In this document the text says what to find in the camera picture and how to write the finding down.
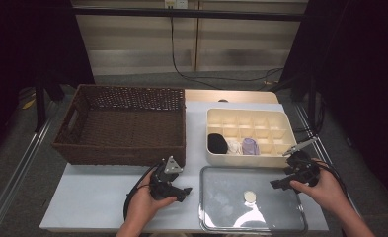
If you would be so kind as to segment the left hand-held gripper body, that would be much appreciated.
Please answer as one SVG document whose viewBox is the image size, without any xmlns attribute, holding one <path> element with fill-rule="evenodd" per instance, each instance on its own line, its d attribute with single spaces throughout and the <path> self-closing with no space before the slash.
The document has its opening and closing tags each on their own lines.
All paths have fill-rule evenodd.
<svg viewBox="0 0 388 237">
<path fill-rule="evenodd" d="M 156 200 L 175 197 L 181 194 L 181 189 L 174 187 L 172 182 L 183 172 L 176 160 L 170 156 L 163 159 L 150 177 L 150 194 Z"/>
</svg>

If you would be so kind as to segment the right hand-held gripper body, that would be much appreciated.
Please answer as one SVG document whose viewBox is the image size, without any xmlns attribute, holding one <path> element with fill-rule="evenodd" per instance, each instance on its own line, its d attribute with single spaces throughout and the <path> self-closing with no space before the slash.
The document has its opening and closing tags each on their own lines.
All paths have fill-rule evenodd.
<svg viewBox="0 0 388 237">
<path fill-rule="evenodd" d="M 291 146 L 283 153 L 283 156 L 288 156 L 286 159 L 287 167 L 291 167 L 295 171 L 291 175 L 286 175 L 286 178 L 289 179 L 290 182 L 295 180 L 300 183 L 309 184 L 310 186 L 315 186 L 318 183 L 319 168 L 316 165 L 316 162 L 303 151 L 304 147 L 314 143 L 316 140 L 316 137 L 312 137 Z"/>
</svg>

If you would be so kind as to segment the cream divided storage box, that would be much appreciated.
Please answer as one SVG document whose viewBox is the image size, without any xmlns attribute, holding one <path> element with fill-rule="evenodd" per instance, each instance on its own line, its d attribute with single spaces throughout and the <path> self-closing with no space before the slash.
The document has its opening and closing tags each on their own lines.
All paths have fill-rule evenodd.
<svg viewBox="0 0 388 237">
<path fill-rule="evenodd" d="M 253 138 L 260 148 L 259 155 L 213 154 L 207 148 L 207 136 L 221 134 L 226 142 Z M 286 166 L 283 156 L 296 144 L 289 119 L 284 112 L 209 109 L 206 117 L 207 161 L 215 166 L 279 167 Z"/>
</svg>

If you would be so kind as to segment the clear plastic box lid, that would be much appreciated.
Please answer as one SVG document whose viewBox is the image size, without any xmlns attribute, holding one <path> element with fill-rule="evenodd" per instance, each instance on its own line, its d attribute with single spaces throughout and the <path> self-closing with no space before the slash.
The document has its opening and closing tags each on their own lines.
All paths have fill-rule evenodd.
<svg viewBox="0 0 388 237">
<path fill-rule="evenodd" d="M 204 167 L 199 192 L 201 228 L 239 234 L 305 233 L 307 221 L 297 193 L 271 185 L 284 177 L 277 168 Z"/>
</svg>

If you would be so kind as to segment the black sock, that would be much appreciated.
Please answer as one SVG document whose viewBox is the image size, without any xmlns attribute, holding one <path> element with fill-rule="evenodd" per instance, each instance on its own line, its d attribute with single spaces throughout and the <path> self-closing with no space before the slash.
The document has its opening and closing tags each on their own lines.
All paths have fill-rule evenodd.
<svg viewBox="0 0 388 237">
<path fill-rule="evenodd" d="M 213 154 L 226 154 L 228 151 L 228 144 L 225 138 L 219 133 L 211 133 L 207 136 L 207 148 Z"/>
</svg>

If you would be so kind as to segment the white sock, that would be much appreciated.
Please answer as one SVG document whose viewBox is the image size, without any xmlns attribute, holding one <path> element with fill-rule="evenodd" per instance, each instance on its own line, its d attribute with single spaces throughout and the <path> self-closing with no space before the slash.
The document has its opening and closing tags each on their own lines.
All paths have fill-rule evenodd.
<svg viewBox="0 0 388 237">
<path fill-rule="evenodd" d="M 227 153 L 231 155 L 242 155 L 242 144 L 237 140 L 228 140 L 227 141 Z"/>
</svg>

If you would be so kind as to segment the brown wicker basket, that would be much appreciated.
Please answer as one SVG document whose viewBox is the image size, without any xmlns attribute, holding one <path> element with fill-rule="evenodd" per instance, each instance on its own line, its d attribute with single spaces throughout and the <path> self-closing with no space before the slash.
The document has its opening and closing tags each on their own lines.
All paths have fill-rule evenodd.
<svg viewBox="0 0 388 237">
<path fill-rule="evenodd" d="M 52 147 L 72 165 L 186 164 L 185 91 L 80 85 Z"/>
</svg>

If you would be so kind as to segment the person's right hand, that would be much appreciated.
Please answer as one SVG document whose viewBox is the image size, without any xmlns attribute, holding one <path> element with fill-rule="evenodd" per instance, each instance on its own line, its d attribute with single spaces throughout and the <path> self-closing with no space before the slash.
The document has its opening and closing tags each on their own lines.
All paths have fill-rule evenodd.
<svg viewBox="0 0 388 237">
<path fill-rule="evenodd" d="M 296 190 L 314 199 L 324 209 L 336 216 L 348 215 L 352 207 L 344 194 L 339 182 L 334 175 L 328 171 L 329 166 L 318 159 L 314 159 L 320 165 L 320 178 L 316 186 L 309 187 L 298 181 L 291 181 L 290 185 Z"/>
</svg>

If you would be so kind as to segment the person's left hand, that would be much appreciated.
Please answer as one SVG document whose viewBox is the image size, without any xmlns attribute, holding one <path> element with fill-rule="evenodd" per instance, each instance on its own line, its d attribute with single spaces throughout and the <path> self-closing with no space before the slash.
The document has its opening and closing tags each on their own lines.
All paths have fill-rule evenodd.
<svg viewBox="0 0 388 237">
<path fill-rule="evenodd" d="M 149 188 L 151 175 L 152 171 L 146 175 L 137 187 L 136 192 L 129 203 L 127 217 L 122 227 L 140 229 L 142 231 L 145 225 L 153 219 L 159 209 L 176 201 L 175 197 L 167 197 L 161 200 L 156 200 L 152 197 Z"/>
</svg>

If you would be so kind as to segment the dark curtain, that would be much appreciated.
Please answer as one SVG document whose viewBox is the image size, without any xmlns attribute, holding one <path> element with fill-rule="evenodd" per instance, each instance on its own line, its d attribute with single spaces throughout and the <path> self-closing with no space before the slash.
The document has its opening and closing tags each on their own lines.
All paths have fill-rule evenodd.
<svg viewBox="0 0 388 237">
<path fill-rule="evenodd" d="M 71 0 L 0 0 L 0 143 L 19 92 L 92 84 L 94 76 Z"/>
<path fill-rule="evenodd" d="M 315 88 L 388 191 L 388 0 L 308 0 L 280 77 Z"/>
</svg>

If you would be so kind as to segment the black metal stand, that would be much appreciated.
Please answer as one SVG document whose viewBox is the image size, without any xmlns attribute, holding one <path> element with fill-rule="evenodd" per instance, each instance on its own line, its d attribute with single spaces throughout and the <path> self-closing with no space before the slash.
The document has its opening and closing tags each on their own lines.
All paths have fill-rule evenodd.
<svg viewBox="0 0 388 237">
<path fill-rule="evenodd" d="M 45 93 L 48 93 L 53 101 L 61 101 L 64 98 L 64 92 L 59 83 L 59 74 L 54 70 L 39 73 L 35 79 L 35 92 L 37 103 L 36 132 L 39 132 L 46 121 Z"/>
</svg>

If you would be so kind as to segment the black horizontal bar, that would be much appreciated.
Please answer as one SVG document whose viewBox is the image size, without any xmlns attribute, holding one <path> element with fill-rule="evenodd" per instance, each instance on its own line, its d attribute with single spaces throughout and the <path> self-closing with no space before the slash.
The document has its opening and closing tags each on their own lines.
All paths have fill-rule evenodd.
<svg viewBox="0 0 388 237">
<path fill-rule="evenodd" d="M 153 9 L 153 8 L 73 7 L 73 12 L 77 15 L 230 19 L 230 20 L 260 20 L 260 21 L 287 21 L 287 22 L 301 22 L 307 19 L 307 16 L 302 14 L 182 10 L 182 9 Z"/>
</svg>

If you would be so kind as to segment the white wall outlet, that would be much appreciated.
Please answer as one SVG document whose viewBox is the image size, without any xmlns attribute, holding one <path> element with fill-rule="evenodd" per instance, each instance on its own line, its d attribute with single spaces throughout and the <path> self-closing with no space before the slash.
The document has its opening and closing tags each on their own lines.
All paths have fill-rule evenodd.
<svg viewBox="0 0 388 237">
<path fill-rule="evenodd" d="M 188 0 L 164 0 L 166 9 L 187 9 L 189 7 Z"/>
</svg>

